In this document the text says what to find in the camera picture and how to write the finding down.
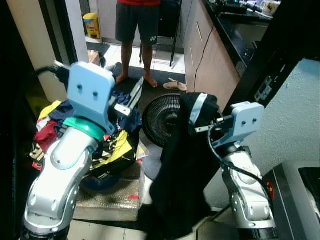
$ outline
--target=black shorts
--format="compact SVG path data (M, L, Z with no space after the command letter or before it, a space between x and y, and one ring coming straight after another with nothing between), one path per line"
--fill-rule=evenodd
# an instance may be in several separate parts
M137 25L146 45L157 44L160 6L116 5L115 38L122 43L135 39Z

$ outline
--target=yellow trash can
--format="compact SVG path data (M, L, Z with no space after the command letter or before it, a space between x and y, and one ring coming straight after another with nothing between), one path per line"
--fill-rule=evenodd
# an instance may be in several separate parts
M86 31L88 32L89 37L99 39L100 29L98 13L87 13L83 16L83 21L85 23Z

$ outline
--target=sandal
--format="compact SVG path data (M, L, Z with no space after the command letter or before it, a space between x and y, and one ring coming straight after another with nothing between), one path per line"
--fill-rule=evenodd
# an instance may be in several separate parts
M165 89L177 90L177 91L182 91L182 92L187 91L187 85L185 85L179 81L173 80L172 78L169 78L169 80L172 82L168 82L168 83L163 84L163 87Z

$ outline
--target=bare foot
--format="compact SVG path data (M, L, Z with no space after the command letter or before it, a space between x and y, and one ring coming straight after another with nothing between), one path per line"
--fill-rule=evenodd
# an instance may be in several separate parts
M129 74L121 73L121 75L116 78L115 84L119 84L119 83L123 82L124 80L126 80L127 78L129 78Z
M155 81L150 75L144 74L144 80L147 81L151 85L151 87L158 87L157 81Z

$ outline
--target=mug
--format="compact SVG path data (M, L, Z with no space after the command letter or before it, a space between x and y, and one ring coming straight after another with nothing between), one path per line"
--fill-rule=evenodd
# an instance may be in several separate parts
M265 0L262 1L260 7L262 8L262 13L272 17L275 12L277 11L277 8L281 4L280 1L273 1L273 0Z

